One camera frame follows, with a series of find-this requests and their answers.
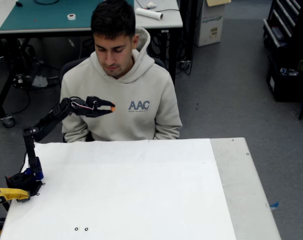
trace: hoodie hood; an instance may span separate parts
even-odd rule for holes
[[[136,34],[138,34],[138,45],[136,49],[132,50],[132,57],[134,59],[134,65],[124,76],[115,79],[112,76],[108,76],[100,63],[98,62],[98,58],[96,52],[94,51],[90,55],[90,61],[94,68],[98,71],[101,77],[110,80],[117,81],[123,84],[129,84],[137,79],[139,79],[144,73],[146,73],[155,63],[155,60],[148,56],[147,47],[151,42],[151,36],[147,30],[142,27],[136,27]]]

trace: gray table edge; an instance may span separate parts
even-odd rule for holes
[[[281,240],[246,140],[217,138],[210,142],[236,239]]]

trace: green cutting mat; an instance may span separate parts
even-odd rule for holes
[[[52,3],[54,0],[38,0]],[[60,0],[52,5],[40,5],[34,0],[19,0],[22,6],[14,6],[0,27],[7,30],[89,28],[92,13],[103,0]],[[134,6],[134,0],[127,0]],[[68,20],[68,14],[76,14],[76,20]]]

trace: cardboard box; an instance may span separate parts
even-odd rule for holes
[[[198,47],[221,41],[225,5],[231,0],[200,1],[201,17],[196,26],[196,44]]]

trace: man's ear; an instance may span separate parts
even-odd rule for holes
[[[140,39],[139,39],[138,34],[135,34],[135,35],[132,37],[132,40],[131,40],[131,48],[132,48],[132,49],[136,49],[136,48],[137,48],[139,40],[140,40]]]

